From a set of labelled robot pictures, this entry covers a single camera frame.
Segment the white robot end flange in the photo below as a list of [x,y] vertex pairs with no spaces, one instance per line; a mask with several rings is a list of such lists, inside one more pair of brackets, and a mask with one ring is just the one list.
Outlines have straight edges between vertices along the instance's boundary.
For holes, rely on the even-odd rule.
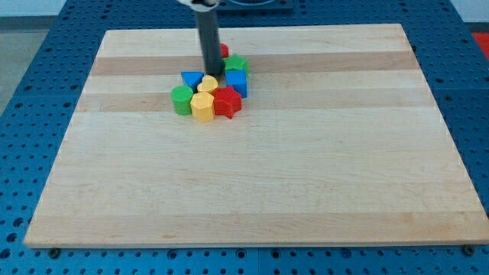
[[177,0],[194,11],[211,11],[219,5],[219,0]]

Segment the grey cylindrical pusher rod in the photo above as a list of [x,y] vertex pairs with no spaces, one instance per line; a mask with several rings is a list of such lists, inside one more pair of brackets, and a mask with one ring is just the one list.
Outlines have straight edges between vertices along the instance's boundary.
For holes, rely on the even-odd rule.
[[215,9],[205,12],[196,11],[195,16],[206,74],[221,75],[224,65],[219,40],[217,12]]

